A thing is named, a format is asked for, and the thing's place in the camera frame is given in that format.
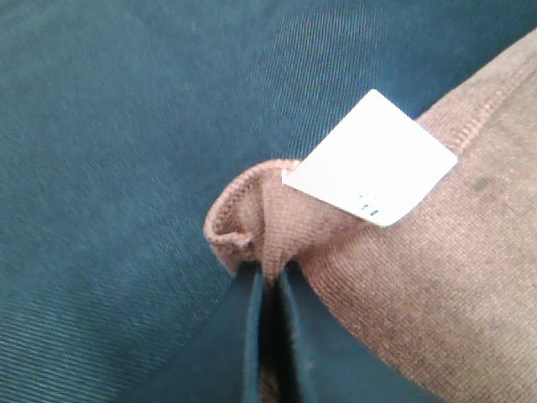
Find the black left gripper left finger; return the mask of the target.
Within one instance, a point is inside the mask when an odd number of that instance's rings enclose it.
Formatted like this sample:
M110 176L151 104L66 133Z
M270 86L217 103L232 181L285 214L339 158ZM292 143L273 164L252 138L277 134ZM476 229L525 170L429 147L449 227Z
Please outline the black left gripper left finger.
M126 402L260 402L260 263L243 262L222 302L180 353Z

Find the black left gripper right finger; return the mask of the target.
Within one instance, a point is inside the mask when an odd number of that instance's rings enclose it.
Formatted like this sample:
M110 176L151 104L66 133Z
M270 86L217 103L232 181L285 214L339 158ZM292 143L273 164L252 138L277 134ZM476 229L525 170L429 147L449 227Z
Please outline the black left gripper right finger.
M357 341L320 301L297 264L279 276L281 402L435 402Z

